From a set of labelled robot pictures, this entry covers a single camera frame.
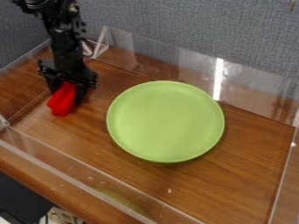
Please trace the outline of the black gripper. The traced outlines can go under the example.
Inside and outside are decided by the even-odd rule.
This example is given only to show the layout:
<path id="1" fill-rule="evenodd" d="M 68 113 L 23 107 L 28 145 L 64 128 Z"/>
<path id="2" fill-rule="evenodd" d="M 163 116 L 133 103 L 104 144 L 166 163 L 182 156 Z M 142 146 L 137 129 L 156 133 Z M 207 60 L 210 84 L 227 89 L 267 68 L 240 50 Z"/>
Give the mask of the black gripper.
<path id="1" fill-rule="evenodd" d="M 76 84 L 75 103 L 80 104 L 88 88 L 96 87 L 99 76 L 84 63 L 80 47 L 71 51 L 61 51 L 52 47 L 51 52 L 52 57 L 40 59 L 37 62 L 37 73 L 44 77 L 52 94 L 61 87 L 64 81 Z"/>

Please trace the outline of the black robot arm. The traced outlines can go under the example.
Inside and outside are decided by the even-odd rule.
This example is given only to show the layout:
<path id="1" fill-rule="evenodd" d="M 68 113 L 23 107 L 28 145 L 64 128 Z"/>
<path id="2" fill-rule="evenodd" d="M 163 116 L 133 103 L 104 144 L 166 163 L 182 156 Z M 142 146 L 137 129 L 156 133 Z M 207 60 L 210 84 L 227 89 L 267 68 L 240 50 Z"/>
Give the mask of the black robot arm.
<path id="1" fill-rule="evenodd" d="M 84 63 L 85 23 L 77 0 L 11 0 L 27 14 L 41 21 L 51 38 L 51 59 L 40 59 L 37 73 L 55 94 L 67 81 L 75 85 L 75 103 L 80 104 L 89 88 L 97 86 L 97 73 Z"/>

